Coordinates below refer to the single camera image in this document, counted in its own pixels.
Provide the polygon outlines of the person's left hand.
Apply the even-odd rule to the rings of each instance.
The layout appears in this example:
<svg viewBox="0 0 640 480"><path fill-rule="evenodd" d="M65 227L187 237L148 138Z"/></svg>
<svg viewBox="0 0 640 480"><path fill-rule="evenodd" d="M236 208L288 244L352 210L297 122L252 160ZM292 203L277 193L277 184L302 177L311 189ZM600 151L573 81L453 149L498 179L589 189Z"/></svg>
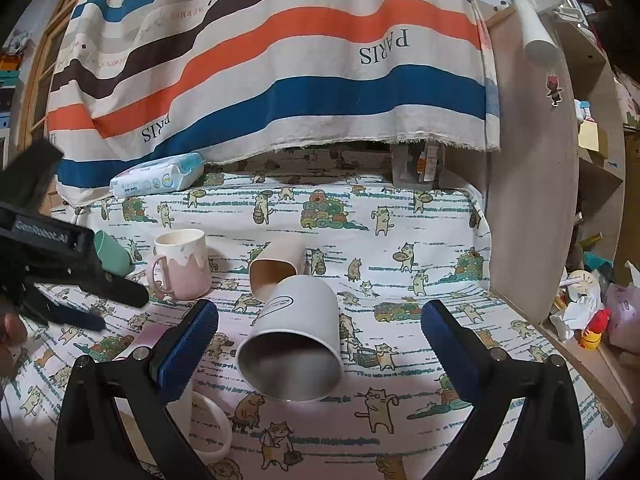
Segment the person's left hand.
<svg viewBox="0 0 640 480"><path fill-rule="evenodd" d="M12 375L13 356L11 349L22 344L26 339L27 332L23 321L14 313L2 314L0 344L0 374L2 377Z"/></svg>

